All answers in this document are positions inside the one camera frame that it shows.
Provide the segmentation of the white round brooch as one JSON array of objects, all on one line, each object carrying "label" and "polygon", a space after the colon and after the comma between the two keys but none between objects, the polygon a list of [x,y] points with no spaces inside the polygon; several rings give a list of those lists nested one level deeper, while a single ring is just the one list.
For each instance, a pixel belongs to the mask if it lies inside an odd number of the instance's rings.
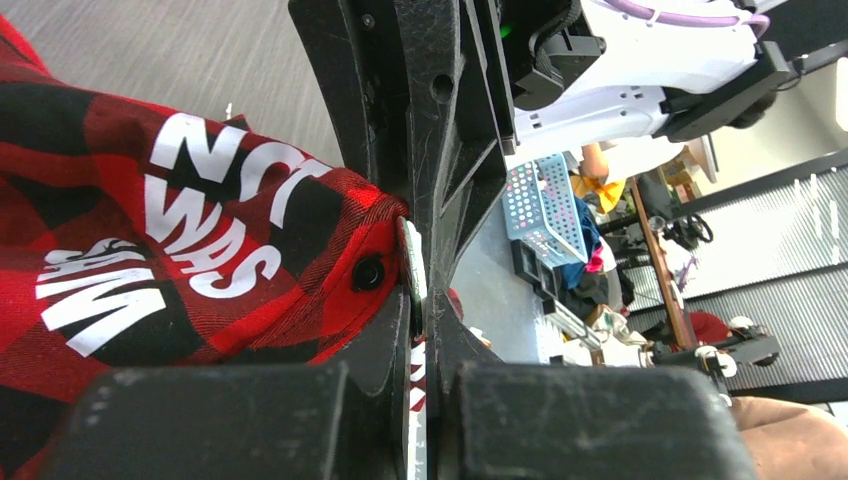
[{"label": "white round brooch", "polygon": [[415,340],[425,334],[425,303],[428,299],[428,286],[423,256],[422,235],[408,219],[400,217],[396,222],[402,270],[405,283],[410,291],[411,335]]}]

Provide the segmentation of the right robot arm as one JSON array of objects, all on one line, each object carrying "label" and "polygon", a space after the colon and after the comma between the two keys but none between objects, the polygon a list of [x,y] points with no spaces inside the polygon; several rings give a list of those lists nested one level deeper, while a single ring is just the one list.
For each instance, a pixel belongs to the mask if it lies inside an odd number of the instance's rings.
[{"label": "right robot arm", "polygon": [[445,288],[508,160],[684,142],[833,62],[764,35],[754,1],[292,1],[344,163],[406,197]]}]

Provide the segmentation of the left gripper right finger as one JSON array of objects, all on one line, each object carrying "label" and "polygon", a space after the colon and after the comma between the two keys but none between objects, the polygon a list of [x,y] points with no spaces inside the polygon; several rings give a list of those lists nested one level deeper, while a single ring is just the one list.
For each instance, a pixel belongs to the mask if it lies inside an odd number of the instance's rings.
[{"label": "left gripper right finger", "polygon": [[426,300],[431,479],[752,479],[727,405],[684,368],[507,363]]}]

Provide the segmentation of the person forearm background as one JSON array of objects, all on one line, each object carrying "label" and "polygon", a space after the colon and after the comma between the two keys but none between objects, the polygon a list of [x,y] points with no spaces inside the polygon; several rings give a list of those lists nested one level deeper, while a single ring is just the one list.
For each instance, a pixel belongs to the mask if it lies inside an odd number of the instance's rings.
[{"label": "person forearm background", "polygon": [[605,183],[609,175],[609,165],[600,144],[585,145],[581,148],[581,151],[583,155],[583,160],[580,163],[581,175]]}]

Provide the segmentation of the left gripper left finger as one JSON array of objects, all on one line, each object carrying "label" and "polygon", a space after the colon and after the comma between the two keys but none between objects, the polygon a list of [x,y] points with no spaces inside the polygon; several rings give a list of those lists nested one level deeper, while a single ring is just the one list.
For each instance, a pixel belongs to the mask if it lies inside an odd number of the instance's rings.
[{"label": "left gripper left finger", "polygon": [[69,413],[43,479],[403,479],[411,301],[319,365],[128,368]]}]

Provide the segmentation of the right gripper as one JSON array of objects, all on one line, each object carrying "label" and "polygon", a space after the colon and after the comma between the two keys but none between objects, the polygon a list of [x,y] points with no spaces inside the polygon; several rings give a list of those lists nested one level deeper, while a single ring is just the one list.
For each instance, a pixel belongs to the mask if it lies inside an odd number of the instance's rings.
[{"label": "right gripper", "polygon": [[500,2],[288,5],[345,166],[403,197],[427,280],[450,283],[517,140]]}]

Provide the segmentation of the red black plaid shirt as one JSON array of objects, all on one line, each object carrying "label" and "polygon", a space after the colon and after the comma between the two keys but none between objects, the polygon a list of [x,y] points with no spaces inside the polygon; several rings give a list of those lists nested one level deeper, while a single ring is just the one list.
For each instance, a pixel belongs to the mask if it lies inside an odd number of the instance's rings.
[{"label": "red black plaid shirt", "polygon": [[400,270],[403,201],[253,133],[57,80],[1,24],[1,475],[117,367],[318,363]]}]

